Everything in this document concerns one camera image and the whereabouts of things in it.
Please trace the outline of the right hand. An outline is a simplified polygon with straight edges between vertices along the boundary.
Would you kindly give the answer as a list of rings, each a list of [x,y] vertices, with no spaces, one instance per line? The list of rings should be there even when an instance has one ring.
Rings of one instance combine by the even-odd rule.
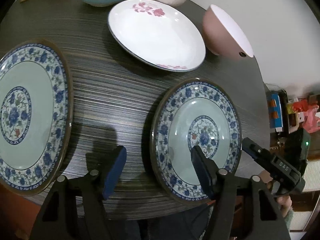
[[[267,188],[270,189],[272,187],[272,178],[270,174],[263,170],[260,172],[259,177],[266,184]],[[292,200],[289,195],[281,196],[277,198],[277,203],[279,205],[280,212],[284,217],[284,221],[286,223],[287,229],[290,229],[291,221],[293,218],[293,209],[292,209]]]

